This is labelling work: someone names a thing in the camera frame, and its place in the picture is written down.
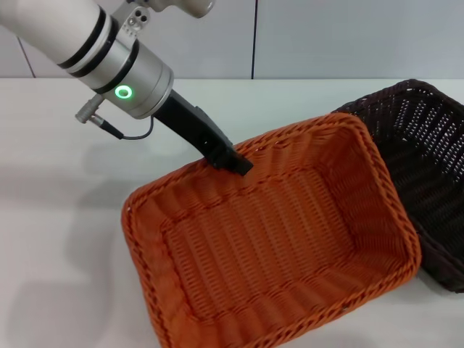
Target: white arm segment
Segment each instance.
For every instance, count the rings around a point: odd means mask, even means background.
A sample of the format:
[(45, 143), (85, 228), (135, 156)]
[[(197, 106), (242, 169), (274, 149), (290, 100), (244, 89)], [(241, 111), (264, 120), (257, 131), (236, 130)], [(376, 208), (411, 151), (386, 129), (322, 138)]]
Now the white arm segment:
[(100, 13), (93, 0), (1, 0), (0, 24), (54, 63), (69, 59), (86, 42)]

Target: woven texture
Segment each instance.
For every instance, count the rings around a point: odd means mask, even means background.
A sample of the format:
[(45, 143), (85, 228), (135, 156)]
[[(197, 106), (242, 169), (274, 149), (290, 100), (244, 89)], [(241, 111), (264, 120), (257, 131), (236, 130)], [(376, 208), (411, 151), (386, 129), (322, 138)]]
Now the woven texture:
[(423, 268), (464, 292), (464, 107), (406, 80), (345, 104), (368, 127), (420, 235)]
[(421, 262), (377, 148), (329, 115), (140, 188), (123, 229), (164, 348), (274, 347), (411, 279)]

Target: green led ring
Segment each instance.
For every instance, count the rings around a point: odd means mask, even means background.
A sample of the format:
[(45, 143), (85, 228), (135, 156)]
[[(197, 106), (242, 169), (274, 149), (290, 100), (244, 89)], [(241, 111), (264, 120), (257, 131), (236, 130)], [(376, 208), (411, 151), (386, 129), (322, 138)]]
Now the green led ring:
[(119, 99), (129, 99), (132, 97), (132, 88), (129, 86), (119, 86), (115, 90), (116, 97)]

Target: black cable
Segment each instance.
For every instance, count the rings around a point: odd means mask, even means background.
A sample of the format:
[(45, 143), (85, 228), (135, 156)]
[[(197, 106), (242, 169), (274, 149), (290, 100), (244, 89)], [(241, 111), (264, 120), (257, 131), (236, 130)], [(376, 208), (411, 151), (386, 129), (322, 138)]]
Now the black cable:
[(152, 134), (154, 127), (154, 115), (150, 116), (150, 129), (142, 136), (123, 136), (123, 140), (142, 140)]

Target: white table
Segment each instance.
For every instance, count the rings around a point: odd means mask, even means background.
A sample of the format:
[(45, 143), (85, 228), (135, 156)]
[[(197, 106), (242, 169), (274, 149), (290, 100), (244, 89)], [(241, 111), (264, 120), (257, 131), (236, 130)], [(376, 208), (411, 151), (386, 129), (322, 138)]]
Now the white table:
[[(178, 80), (175, 89), (243, 141), (322, 115), (393, 80)], [(464, 102), (464, 80), (430, 81)], [(132, 190), (199, 154), (156, 124), (118, 141), (73, 115), (75, 80), (0, 80), (0, 347), (158, 347), (120, 228)], [(101, 115), (143, 133), (109, 103)], [(301, 348), (461, 348), (464, 295), (424, 275), (288, 344)]]

